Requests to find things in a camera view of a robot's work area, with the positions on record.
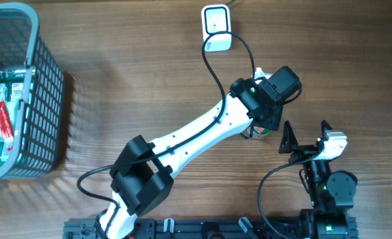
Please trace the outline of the green lid jar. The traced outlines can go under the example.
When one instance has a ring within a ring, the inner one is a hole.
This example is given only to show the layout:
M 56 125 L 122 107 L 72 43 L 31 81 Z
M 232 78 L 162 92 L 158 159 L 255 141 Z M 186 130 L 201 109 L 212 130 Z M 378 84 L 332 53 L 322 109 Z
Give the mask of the green lid jar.
M 245 139 L 264 139 L 270 133 L 269 129 L 257 126 L 250 126 L 240 135 Z

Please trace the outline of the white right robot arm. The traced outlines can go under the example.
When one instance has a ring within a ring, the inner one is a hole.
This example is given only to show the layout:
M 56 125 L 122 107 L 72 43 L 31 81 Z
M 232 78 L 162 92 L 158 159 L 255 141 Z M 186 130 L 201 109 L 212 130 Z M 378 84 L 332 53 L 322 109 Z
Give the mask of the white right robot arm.
M 359 238 L 357 222 L 347 212 L 353 208 L 357 177 L 348 171 L 332 171 L 330 162 L 342 156 L 347 146 L 344 132 L 321 122 L 322 136 L 313 145 L 300 145 L 289 121 L 284 123 L 278 152 L 289 153 L 290 163 L 299 163 L 300 179 L 310 196 L 311 209 L 299 215 L 297 238 Z

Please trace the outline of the red sachet stick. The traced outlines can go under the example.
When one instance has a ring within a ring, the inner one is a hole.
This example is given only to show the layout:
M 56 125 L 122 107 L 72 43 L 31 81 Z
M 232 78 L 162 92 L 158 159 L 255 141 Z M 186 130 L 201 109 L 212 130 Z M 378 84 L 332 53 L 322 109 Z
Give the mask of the red sachet stick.
M 5 146 L 7 147 L 7 150 L 11 152 L 14 143 L 13 126 L 9 118 L 5 101 L 0 101 L 0 130 Z

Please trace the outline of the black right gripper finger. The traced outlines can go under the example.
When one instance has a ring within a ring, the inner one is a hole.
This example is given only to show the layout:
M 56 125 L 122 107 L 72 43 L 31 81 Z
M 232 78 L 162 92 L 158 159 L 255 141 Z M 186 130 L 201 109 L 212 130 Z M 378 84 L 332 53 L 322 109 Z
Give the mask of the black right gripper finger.
M 298 141 L 289 121 L 284 122 L 282 140 L 278 149 L 279 153 L 292 153 L 298 149 Z
M 322 136 L 325 137 L 333 128 L 330 126 L 330 124 L 324 119 L 321 122 L 321 128 L 322 128 Z

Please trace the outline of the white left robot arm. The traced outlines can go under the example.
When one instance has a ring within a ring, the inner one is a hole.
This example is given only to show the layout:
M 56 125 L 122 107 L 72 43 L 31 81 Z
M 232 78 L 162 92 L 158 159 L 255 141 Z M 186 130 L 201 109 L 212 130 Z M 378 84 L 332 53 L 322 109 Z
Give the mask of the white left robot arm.
M 109 174 L 113 202 L 98 219 L 102 238 L 124 238 L 143 216 L 164 201 L 179 172 L 218 142 L 254 125 L 277 129 L 287 99 L 302 84 L 287 66 L 274 74 L 256 70 L 239 78 L 214 108 L 169 135 L 130 140 Z

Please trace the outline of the green glove packet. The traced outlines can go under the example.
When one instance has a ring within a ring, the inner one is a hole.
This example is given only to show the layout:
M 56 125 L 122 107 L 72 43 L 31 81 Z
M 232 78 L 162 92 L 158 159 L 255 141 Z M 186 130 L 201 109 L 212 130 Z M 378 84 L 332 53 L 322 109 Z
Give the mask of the green glove packet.
M 0 70 L 0 101 L 16 102 L 23 93 L 26 68 L 6 67 Z

